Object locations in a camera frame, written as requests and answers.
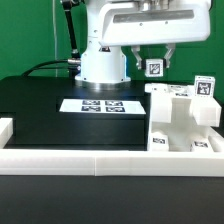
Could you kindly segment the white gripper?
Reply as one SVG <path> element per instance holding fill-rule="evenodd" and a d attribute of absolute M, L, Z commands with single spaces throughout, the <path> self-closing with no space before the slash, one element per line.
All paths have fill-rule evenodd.
<path fill-rule="evenodd" d="M 132 46 L 138 70 L 145 68 L 139 45 L 167 44 L 164 67 L 168 69 L 175 43 L 204 41 L 210 35 L 211 0 L 165 0 L 148 10 L 141 5 L 141 1 L 108 2 L 98 22 L 99 43 Z"/>

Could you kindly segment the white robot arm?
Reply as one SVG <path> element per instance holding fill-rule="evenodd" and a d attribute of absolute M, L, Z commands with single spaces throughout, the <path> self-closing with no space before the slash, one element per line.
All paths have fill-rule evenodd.
<path fill-rule="evenodd" d="M 94 89 L 130 83 L 123 46 L 131 48 L 146 76 L 161 77 L 178 43 L 210 35 L 212 0 L 85 0 L 85 5 L 87 48 L 75 80 Z"/>

